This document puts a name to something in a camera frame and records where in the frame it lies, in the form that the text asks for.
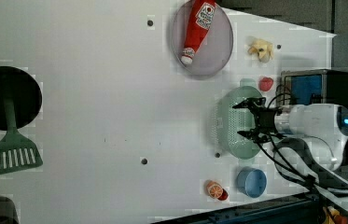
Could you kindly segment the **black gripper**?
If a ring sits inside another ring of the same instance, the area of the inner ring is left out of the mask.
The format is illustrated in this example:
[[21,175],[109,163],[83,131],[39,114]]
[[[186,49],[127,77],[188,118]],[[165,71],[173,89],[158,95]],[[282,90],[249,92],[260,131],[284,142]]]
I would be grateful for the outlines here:
[[248,109],[251,113],[254,113],[256,128],[250,131],[238,131],[237,134],[255,144],[268,143],[271,141],[268,133],[277,133],[274,121],[277,109],[267,108],[265,103],[265,97],[251,97],[232,107],[233,109]]

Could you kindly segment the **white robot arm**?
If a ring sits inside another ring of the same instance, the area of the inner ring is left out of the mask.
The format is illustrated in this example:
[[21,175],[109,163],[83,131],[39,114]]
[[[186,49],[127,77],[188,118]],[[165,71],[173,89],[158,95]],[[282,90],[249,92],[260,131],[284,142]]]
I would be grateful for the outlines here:
[[348,142],[348,109],[342,105],[282,105],[247,98],[235,109],[252,113],[255,126],[238,134],[258,147],[270,142],[268,156],[280,176],[315,191],[348,213],[348,180],[335,171]]

